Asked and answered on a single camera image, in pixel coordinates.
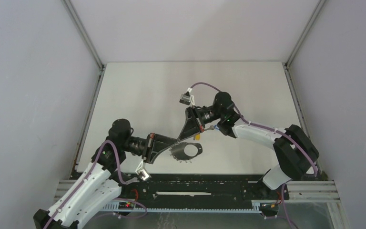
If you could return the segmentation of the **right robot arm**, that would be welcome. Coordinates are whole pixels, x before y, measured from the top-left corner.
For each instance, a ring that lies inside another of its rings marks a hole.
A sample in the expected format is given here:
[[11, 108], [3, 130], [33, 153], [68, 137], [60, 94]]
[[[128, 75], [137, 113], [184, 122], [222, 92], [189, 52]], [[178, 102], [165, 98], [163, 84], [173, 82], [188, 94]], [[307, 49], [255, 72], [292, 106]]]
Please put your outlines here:
[[317, 176], [319, 152], [301, 127], [273, 128], [246, 121], [227, 92], [218, 92], [211, 106], [196, 106], [189, 91], [181, 95], [179, 102], [188, 106], [179, 141], [201, 134], [207, 124], [217, 121], [223, 135], [250, 140], [274, 150], [278, 165], [265, 173], [258, 186], [263, 199], [271, 199], [281, 185], [301, 179], [310, 169], [313, 170], [311, 175]]

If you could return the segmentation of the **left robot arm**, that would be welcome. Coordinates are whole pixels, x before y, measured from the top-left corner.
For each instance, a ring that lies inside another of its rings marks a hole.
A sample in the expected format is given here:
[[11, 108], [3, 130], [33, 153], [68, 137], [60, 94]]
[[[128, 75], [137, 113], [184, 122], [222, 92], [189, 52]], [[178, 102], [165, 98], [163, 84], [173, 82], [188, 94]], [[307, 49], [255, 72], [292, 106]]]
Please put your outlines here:
[[[150, 133], [146, 138], [133, 136], [127, 119], [117, 119], [109, 129], [91, 162], [71, 188], [48, 210], [39, 209], [33, 216], [38, 229], [81, 229], [104, 205], [117, 197], [127, 198], [130, 184], [146, 181], [146, 164], [178, 143], [175, 138]], [[121, 172], [126, 153], [141, 157], [136, 177], [127, 179]]]

